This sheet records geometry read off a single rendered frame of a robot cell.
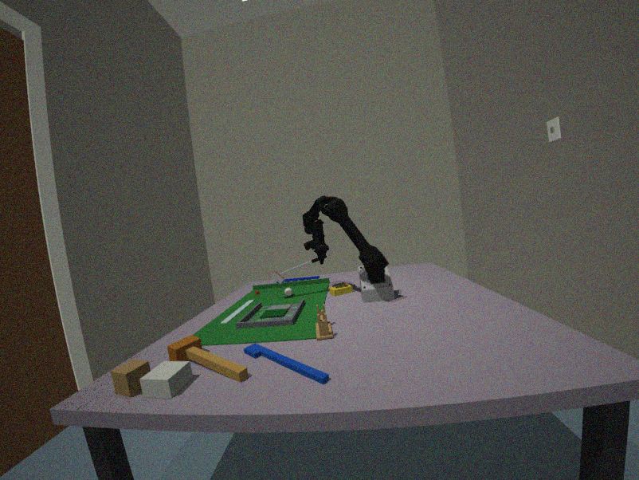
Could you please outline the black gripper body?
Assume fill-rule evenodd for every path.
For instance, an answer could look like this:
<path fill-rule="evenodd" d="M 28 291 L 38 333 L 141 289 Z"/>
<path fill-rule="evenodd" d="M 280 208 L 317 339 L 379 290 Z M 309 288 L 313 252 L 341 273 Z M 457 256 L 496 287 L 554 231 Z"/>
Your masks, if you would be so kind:
<path fill-rule="evenodd" d="M 324 242 L 324 237 L 325 236 L 323 235 L 323 233 L 312 235 L 313 240 L 316 239 L 318 245 L 316 247 L 312 247 L 313 250 L 315 250 L 316 252 L 329 250 L 328 245 L 326 245 L 326 243 Z"/>

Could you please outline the light grey flat bar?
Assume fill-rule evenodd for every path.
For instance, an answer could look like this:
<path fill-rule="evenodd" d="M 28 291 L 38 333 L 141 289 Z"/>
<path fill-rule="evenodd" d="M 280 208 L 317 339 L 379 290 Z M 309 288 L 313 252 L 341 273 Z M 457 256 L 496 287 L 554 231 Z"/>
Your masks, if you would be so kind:
<path fill-rule="evenodd" d="M 249 300 L 246 303 L 243 304 L 242 307 L 240 307 L 238 310 L 234 311 L 232 314 L 230 314 L 223 322 L 222 324 L 228 324 L 228 322 L 230 320 L 232 320 L 237 314 L 239 314 L 239 312 L 242 312 L 243 309 L 245 309 L 248 305 L 250 305 L 253 301 L 255 300 Z"/>

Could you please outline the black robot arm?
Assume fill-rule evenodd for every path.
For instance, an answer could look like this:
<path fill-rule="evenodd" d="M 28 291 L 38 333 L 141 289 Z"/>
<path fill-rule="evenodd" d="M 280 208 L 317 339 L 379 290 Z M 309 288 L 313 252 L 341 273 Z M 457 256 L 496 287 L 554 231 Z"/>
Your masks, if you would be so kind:
<path fill-rule="evenodd" d="M 365 267 L 370 283 L 372 285 L 385 283 L 384 268 L 388 266 L 389 263 L 383 257 L 382 252 L 377 247 L 370 245 L 363 237 L 359 229 L 348 216 L 347 206 L 342 199 L 337 197 L 327 197 L 325 195 L 319 197 L 314 202 L 311 209 L 303 214 L 305 233 L 323 233 L 324 222 L 321 219 L 318 219 L 320 211 L 322 211 L 322 214 L 328 216 L 332 221 L 337 222 L 358 248 L 360 253 L 359 259 Z"/>

